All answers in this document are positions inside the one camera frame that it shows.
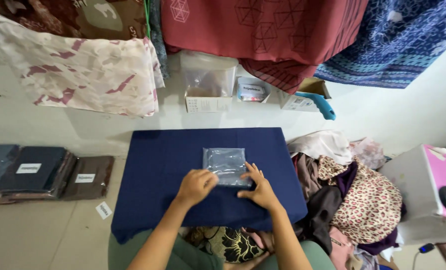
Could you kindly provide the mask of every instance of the clear plastic package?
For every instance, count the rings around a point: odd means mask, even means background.
[[[249,188],[249,178],[241,179],[246,173],[244,148],[203,148],[203,169],[218,175],[218,185]]]
[[[238,60],[203,52],[184,50],[180,54],[181,73],[188,97],[231,97]]]

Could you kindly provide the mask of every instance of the stack of packaged hijabs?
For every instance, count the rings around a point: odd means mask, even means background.
[[[63,147],[0,145],[0,204],[106,196],[114,158],[77,158]]]
[[[127,116],[158,112],[165,87],[152,42],[40,33],[0,15],[0,49],[31,102]]]

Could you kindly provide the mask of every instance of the white wall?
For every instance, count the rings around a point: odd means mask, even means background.
[[[419,143],[446,146],[446,52],[406,89],[327,83],[335,121],[319,113],[280,110],[276,98],[268,104],[234,102],[228,113],[188,114],[178,74],[166,85],[158,90],[160,112],[145,119],[38,107],[26,98],[0,53],[0,143],[124,156],[133,130],[279,126],[287,140],[322,129],[340,129],[352,140],[370,136],[388,154]]]

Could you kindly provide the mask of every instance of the leopard print fabric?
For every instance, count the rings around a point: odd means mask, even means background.
[[[330,225],[359,244],[381,241],[400,222],[402,196],[398,188],[381,173],[368,168],[358,157],[358,171]],[[327,156],[320,156],[318,178],[329,180],[348,166],[337,164]]]

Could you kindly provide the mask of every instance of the hand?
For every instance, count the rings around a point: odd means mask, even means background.
[[[245,178],[248,176],[251,177],[251,179],[253,179],[253,181],[255,181],[256,183],[256,189],[255,191],[239,191],[238,198],[248,198],[261,207],[267,209],[268,211],[277,209],[278,207],[282,207],[280,201],[273,192],[273,188],[270,185],[270,182],[265,179],[263,172],[261,170],[258,170],[258,167],[255,165],[255,163],[253,163],[253,165],[250,165],[250,163],[245,162],[244,164],[248,168],[249,172],[242,174],[241,178]]]
[[[207,169],[192,169],[181,181],[175,200],[189,208],[201,202],[218,183],[218,176]]]

